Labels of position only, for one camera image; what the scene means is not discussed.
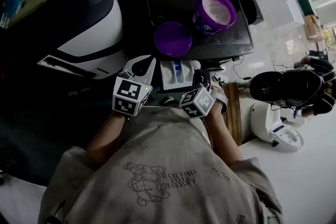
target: purple container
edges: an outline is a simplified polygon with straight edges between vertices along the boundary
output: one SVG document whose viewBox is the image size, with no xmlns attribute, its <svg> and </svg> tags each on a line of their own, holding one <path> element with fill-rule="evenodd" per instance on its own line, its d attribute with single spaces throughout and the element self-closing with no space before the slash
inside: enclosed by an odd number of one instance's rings
<svg viewBox="0 0 336 224">
<path fill-rule="evenodd" d="M 156 29 L 154 41 L 160 52 L 177 57 L 189 51 L 192 37 L 184 25 L 166 22 Z"/>
<path fill-rule="evenodd" d="M 233 25 L 237 19 L 237 13 L 233 6 L 233 4 L 230 2 L 230 0 L 217 0 L 221 2 L 224 6 L 227 7 L 229 10 L 231 20 L 229 24 L 222 25 L 210 18 L 210 16 L 206 13 L 204 7 L 203 7 L 203 0 L 198 0 L 196 5 L 196 12 L 193 17 L 193 22 L 195 25 L 195 28 L 203 35 L 210 35 L 215 32 L 219 32 L 221 30 L 225 30 L 229 28 L 231 25 Z"/>
</svg>

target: cardboard box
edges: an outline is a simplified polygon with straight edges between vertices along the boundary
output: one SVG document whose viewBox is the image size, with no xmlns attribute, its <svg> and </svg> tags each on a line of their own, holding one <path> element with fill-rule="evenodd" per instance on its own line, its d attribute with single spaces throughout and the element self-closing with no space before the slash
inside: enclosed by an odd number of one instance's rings
<svg viewBox="0 0 336 224">
<path fill-rule="evenodd" d="M 324 39 L 322 30 L 318 25 L 315 15 L 308 15 L 305 17 L 304 28 L 309 41 L 318 42 Z"/>
</svg>

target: white floor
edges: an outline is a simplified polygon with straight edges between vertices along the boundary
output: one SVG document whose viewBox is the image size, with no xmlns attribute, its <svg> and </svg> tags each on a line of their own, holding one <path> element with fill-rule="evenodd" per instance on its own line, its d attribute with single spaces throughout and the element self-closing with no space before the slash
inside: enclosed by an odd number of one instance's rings
<svg viewBox="0 0 336 224">
<path fill-rule="evenodd" d="M 267 9 L 260 7 L 265 15 Z M 251 35 L 255 45 L 255 52 L 246 55 L 241 65 L 235 69 L 241 77 L 253 77 L 261 72 L 273 70 L 271 61 L 279 65 L 292 66 L 300 60 L 308 49 L 316 50 L 316 45 L 307 41 L 303 26 L 286 29 L 286 27 L 272 28 L 267 21 L 250 26 Z M 233 65 L 240 63 L 227 63 L 225 76 L 230 81 L 241 81 L 234 73 Z M 250 134 L 249 111 L 254 101 L 241 100 L 243 135 Z M 39 203 L 45 188 L 36 186 L 19 179 L 12 178 L 7 184 L 0 186 L 0 212 L 10 224 L 36 224 L 39 212 Z"/>
</svg>

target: purple lid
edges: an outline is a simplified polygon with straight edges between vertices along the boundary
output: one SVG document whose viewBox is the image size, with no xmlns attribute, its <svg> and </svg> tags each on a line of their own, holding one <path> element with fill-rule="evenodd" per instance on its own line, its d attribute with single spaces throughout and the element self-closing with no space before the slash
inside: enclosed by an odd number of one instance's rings
<svg viewBox="0 0 336 224">
<path fill-rule="evenodd" d="M 184 25 L 166 22 L 156 29 L 154 41 L 160 52 L 177 57 L 189 51 L 192 37 Z"/>
</svg>

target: white powder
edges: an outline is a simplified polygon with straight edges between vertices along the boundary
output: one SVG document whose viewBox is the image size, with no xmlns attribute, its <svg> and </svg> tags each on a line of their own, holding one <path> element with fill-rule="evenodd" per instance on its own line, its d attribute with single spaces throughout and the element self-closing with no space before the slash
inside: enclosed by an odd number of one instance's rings
<svg viewBox="0 0 336 224">
<path fill-rule="evenodd" d="M 226 6 L 218 0 L 202 0 L 203 8 L 209 17 L 216 23 L 228 25 L 231 21 L 231 15 Z"/>
</svg>

